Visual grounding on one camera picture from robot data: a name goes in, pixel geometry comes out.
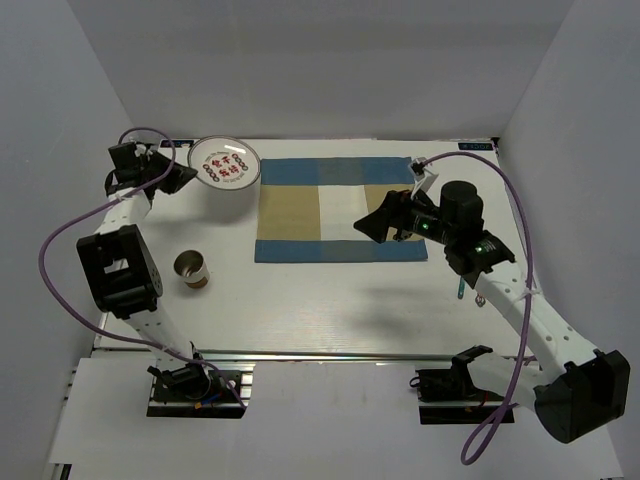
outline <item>placemat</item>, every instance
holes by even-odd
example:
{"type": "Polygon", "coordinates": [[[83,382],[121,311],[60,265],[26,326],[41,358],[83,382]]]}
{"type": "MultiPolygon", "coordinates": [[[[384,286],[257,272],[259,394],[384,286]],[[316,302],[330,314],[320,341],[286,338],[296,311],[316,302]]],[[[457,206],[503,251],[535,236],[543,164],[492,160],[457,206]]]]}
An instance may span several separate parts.
{"type": "Polygon", "coordinates": [[[257,263],[426,260],[420,238],[377,244],[353,223],[413,186],[403,157],[262,159],[257,263]]]}

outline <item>purple cable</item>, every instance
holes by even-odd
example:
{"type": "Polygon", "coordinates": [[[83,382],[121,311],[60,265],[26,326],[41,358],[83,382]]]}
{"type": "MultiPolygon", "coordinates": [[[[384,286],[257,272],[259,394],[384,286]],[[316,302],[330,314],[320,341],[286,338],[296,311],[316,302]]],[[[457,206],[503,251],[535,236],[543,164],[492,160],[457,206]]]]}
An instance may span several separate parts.
{"type": "MultiPolygon", "coordinates": [[[[513,186],[513,184],[507,177],[507,175],[502,170],[500,170],[499,167],[497,167],[496,165],[491,163],[489,160],[475,153],[470,153],[470,152],[441,153],[440,155],[436,155],[434,157],[431,157],[425,160],[422,163],[422,165],[428,166],[429,164],[437,160],[441,160],[446,157],[455,157],[455,156],[474,158],[484,163],[488,167],[492,168],[498,175],[502,177],[505,185],[511,192],[511,196],[513,197],[513,200],[516,204],[516,208],[518,210],[518,215],[520,216],[520,220],[522,220],[525,253],[527,257],[527,275],[525,278],[525,287],[527,291],[530,291],[533,285],[533,252],[531,247],[531,233],[529,231],[529,225],[527,224],[527,220],[525,218],[522,202],[520,201],[520,197],[518,196],[515,187],[513,186]]],[[[515,407],[515,404],[511,403],[511,399],[513,398],[513,393],[516,390],[516,385],[518,384],[518,377],[520,376],[520,371],[522,370],[522,366],[525,361],[525,351],[527,349],[527,337],[529,336],[529,320],[531,318],[531,302],[532,302],[531,293],[527,293],[524,298],[525,298],[524,318],[522,320],[522,331],[520,332],[520,347],[518,348],[518,355],[516,357],[516,364],[513,369],[513,374],[511,375],[511,381],[507,386],[507,391],[504,395],[504,400],[502,400],[502,403],[500,404],[500,406],[486,420],[484,420],[480,425],[478,425],[473,432],[471,432],[471,435],[469,435],[469,438],[464,443],[464,446],[462,447],[462,452],[460,453],[460,461],[462,462],[463,465],[471,465],[476,460],[478,460],[478,458],[480,458],[480,455],[482,455],[482,453],[489,446],[489,443],[491,443],[491,440],[493,439],[494,435],[496,434],[496,431],[500,427],[502,419],[504,418],[506,413],[510,409],[515,407]],[[467,458],[467,452],[469,451],[469,448],[471,448],[471,444],[473,443],[475,438],[478,436],[478,434],[480,434],[480,432],[482,432],[482,430],[484,430],[484,428],[490,423],[492,423],[491,428],[489,429],[489,432],[485,435],[485,437],[482,439],[480,446],[473,453],[473,455],[467,458]]]]}
{"type": "Polygon", "coordinates": [[[164,350],[167,354],[169,354],[172,357],[180,360],[181,362],[184,362],[184,363],[195,363],[196,365],[202,365],[204,367],[210,368],[211,370],[216,372],[216,374],[224,381],[224,383],[229,388],[229,390],[231,390],[231,393],[233,394],[235,399],[238,401],[238,403],[240,404],[242,409],[245,410],[246,409],[246,405],[242,401],[242,398],[240,398],[240,395],[238,394],[238,392],[236,392],[235,388],[229,383],[229,380],[227,380],[225,378],[225,376],[222,374],[222,372],[220,371],[220,369],[218,367],[216,367],[212,363],[209,363],[209,362],[207,362],[205,360],[199,360],[199,359],[195,359],[195,358],[183,357],[178,352],[174,352],[173,350],[167,349],[164,345],[162,345],[160,343],[152,342],[152,341],[148,341],[148,340],[142,340],[142,339],[139,339],[139,338],[125,337],[123,335],[117,335],[115,333],[107,332],[106,330],[103,330],[100,327],[95,326],[89,320],[84,318],[77,310],[75,310],[69,304],[69,302],[66,301],[66,299],[62,296],[62,294],[58,291],[58,289],[56,289],[56,287],[53,285],[53,282],[51,281],[51,278],[49,278],[49,274],[47,273],[47,269],[46,269],[46,266],[45,266],[45,257],[46,257],[46,254],[47,254],[47,249],[49,248],[49,245],[51,245],[51,242],[53,242],[58,235],[60,235],[62,232],[64,232],[68,228],[71,228],[72,226],[76,225],[77,223],[80,223],[83,220],[86,220],[87,218],[92,217],[92,216],[96,215],[97,213],[103,212],[107,208],[110,208],[110,207],[114,206],[115,204],[119,203],[123,199],[128,198],[128,197],[132,197],[136,193],[144,190],[145,188],[148,188],[148,187],[150,187],[152,185],[155,185],[156,183],[158,183],[158,182],[162,181],[164,178],[166,178],[167,175],[169,175],[169,173],[171,172],[171,169],[173,168],[174,164],[176,163],[176,147],[173,144],[173,141],[171,140],[171,138],[168,135],[166,135],[165,133],[162,133],[160,130],[156,130],[155,128],[148,128],[148,127],[130,128],[129,130],[127,130],[126,132],[124,132],[120,136],[120,138],[118,140],[118,143],[119,144],[122,143],[123,140],[125,139],[125,137],[127,135],[129,135],[130,133],[138,132],[138,131],[141,131],[141,130],[157,133],[158,135],[161,135],[162,137],[166,138],[169,141],[169,145],[171,146],[171,162],[169,163],[169,166],[167,167],[167,169],[164,171],[164,173],[162,175],[159,175],[158,177],[156,177],[156,178],[154,178],[152,180],[149,180],[145,184],[143,184],[143,185],[141,185],[141,186],[139,186],[137,188],[134,188],[130,192],[128,192],[125,195],[123,195],[121,198],[118,198],[116,200],[112,200],[110,202],[107,202],[104,205],[101,205],[101,206],[91,210],[90,212],[87,212],[87,213],[85,213],[83,215],[80,215],[79,217],[74,218],[73,220],[69,220],[64,225],[56,228],[51,233],[51,235],[49,235],[46,238],[46,240],[42,244],[42,247],[40,247],[40,252],[38,253],[38,270],[40,271],[40,276],[42,277],[42,280],[44,281],[44,284],[46,285],[46,287],[51,292],[51,295],[53,295],[53,297],[58,301],[58,303],[60,305],[62,305],[62,308],[64,308],[73,318],[75,318],[78,322],[80,322],[82,325],[87,327],[92,332],[94,332],[94,333],[96,333],[98,335],[102,335],[103,337],[112,338],[113,340],[119,340],[121,342],[128,342],[128,343],[135,343],[135,344],[138,344],[138,345],[145,345],[147,347],[155,348],[155,349],[161,350],[161,351],[164,350]]]}

